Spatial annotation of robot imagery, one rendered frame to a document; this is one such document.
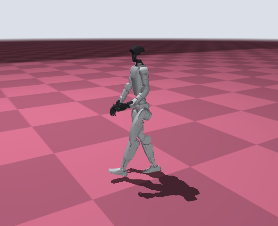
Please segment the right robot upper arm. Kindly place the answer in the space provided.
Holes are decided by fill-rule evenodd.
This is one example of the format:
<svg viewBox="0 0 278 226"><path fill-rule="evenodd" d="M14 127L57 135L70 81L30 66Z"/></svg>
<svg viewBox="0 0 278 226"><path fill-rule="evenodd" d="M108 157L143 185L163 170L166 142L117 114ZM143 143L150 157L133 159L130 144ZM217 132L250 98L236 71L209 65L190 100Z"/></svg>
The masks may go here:
<svg viewBox="0 0 278 226"><path fill-rule="evenodd" d="M132 69L132 67L131 67ZM126 90L130 90L133 86L132 86L132 80L131 80L131 69L130 69L130 75L129 75L129 83L125 84L125 89Z"/></svg>

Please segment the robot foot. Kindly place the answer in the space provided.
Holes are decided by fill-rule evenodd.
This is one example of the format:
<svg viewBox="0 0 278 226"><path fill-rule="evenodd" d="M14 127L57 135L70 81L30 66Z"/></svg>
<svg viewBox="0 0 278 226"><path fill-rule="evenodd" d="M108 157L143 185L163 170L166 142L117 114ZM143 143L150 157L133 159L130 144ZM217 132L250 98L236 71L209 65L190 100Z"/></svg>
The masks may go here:
<svg viewBox="0 0 278 226"><path fill-rule="evenodd" d="M156 167L152 167L150 166L149 168L143 170L143 173L151 173L151 172L155 172L155 171L161 171L161 167L159 165L156 165Z"/></svg>
<svg viewBox="0 0 278 226"><path fill-rule="evenodd" d="M123 169L122 169L123 170ZM121 169L120 168L116 168L116 169L108 169L108 171L110 172L110 173L112 173L112 174L115 174L115 175L121 175L121 176L124 176L124 177L126 177L127 176L127 170L123 170L123 171L121 171Z"/></svg>

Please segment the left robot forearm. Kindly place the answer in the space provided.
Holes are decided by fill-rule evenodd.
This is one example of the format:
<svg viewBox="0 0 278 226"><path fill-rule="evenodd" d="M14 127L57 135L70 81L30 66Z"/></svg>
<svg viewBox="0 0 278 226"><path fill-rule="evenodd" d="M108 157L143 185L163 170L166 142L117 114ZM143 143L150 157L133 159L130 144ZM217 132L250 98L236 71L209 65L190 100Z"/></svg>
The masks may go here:
<svg viewBox="0 0 278 226"><path fill-rule="evenodd" d="M135 107L136 105L138 105L138 103L147 97L149 93L149 89L144 89L143 93L139 93L132 101L133 103L129 105L130 108Z"/></svg>

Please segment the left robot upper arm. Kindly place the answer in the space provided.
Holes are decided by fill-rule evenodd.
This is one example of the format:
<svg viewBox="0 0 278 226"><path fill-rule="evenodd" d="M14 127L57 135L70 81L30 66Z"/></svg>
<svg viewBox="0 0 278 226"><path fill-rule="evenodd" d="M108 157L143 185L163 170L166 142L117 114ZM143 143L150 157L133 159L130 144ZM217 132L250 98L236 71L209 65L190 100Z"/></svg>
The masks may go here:
<svg viewBox="0 0 278 226"><path fill-rule="evenodd" d="M141 76L143 87L141 88L141 93L143 93L144 89L149 89L149 71L147 67L139 67L139 74ZM149 89L150 90L150 89Z"/></svg>

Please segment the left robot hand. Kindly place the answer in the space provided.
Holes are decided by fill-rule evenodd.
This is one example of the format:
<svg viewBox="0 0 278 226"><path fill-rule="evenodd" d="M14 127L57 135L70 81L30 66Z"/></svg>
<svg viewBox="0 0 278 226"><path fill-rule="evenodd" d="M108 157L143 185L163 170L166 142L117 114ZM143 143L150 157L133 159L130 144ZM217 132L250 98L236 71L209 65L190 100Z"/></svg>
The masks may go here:
<svg viewBox="0 0 278 226"><path fill-rule="evenodd" d="M113 107L117 112L119 112L119 111L126 110L127 108L130 108L129 105L132 104L133 101L127 102L127 104L126 103L120 103L118 101L117 101L117 103L120 104L120 105L113 104Z"/></svg>

